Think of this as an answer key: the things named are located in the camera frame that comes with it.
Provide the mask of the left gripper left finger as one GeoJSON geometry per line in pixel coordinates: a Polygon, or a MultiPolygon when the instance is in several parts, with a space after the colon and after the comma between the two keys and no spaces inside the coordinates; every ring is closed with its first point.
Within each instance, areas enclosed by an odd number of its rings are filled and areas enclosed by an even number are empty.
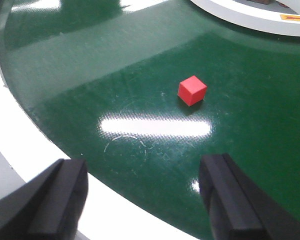
{"type": "Polygon", "coordinates": [[[0,199],[0,240],[73,240],[88,194],[83,159],[59,159],[0,199]]]}

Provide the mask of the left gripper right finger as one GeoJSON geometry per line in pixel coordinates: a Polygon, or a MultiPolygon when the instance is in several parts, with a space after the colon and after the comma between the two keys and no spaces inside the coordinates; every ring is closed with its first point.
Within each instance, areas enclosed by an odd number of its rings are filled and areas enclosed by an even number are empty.
{"type": "Polygon", "coordinates": [[[260,189],[229,154],[202,156],[199,192],[216,240],[300,240],[300,221],[260,189]]]}

